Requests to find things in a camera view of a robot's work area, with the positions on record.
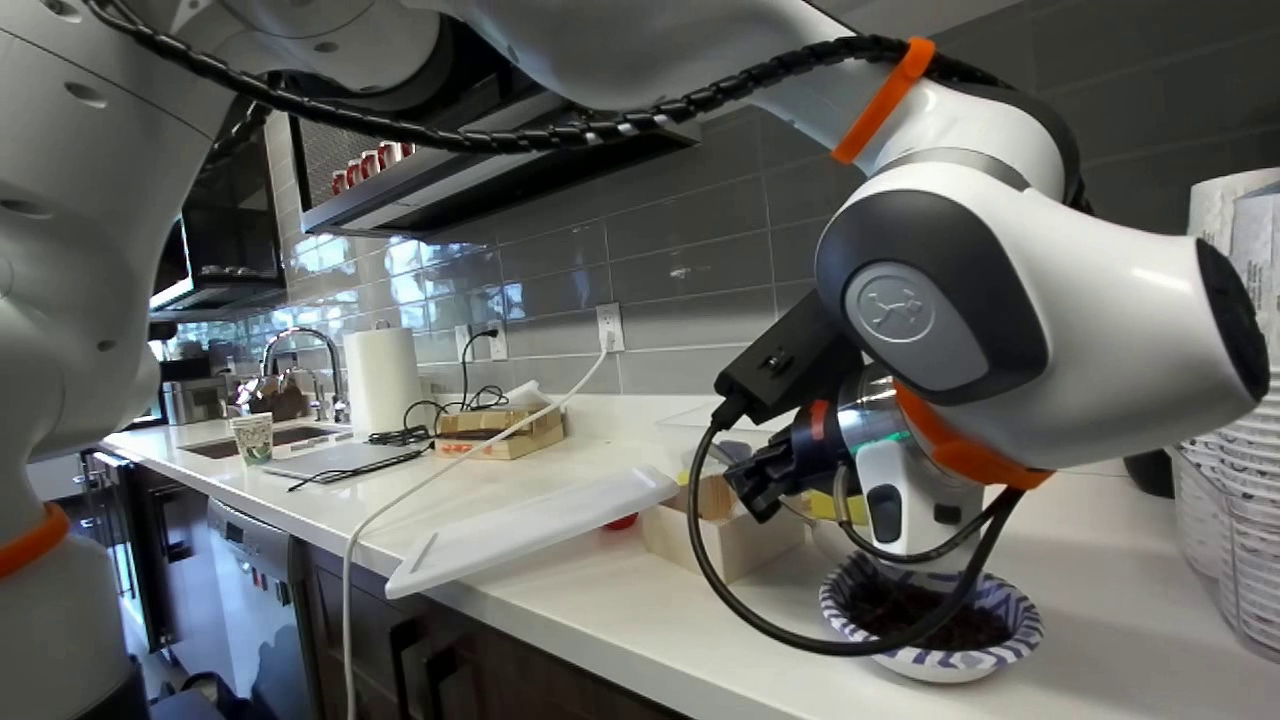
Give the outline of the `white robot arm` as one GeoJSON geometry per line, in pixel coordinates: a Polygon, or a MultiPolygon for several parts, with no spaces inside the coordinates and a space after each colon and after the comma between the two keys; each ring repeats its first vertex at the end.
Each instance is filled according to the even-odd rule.
{"type": "Polygon", "coordinates": [[[120,720],[140,700],[108,560],[28,469],[151,399],[151,278],[228,108],[395,138],[453,26],[571,99],[535,129],[545,152],[748,99],[859,166],[788,320],[796,362],[742,354],[717,379],[726,417],[882,369],[917,465],[1021,499],[1269,390],[1258,307],[1209,241],[1091,217],[1052,108],[817,0],[0,0],[0,641],[20,716],[120,720]]]}

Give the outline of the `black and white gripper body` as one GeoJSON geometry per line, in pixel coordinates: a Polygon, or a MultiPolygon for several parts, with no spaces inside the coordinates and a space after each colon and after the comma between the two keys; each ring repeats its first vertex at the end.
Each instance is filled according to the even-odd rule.
{"type": "Polygon", "coordinates": [[[870,504],[870,539],[890,555],[968,560],[983,487],[943,472],[896,404],[842,404],[837,423],[870,504]]]}

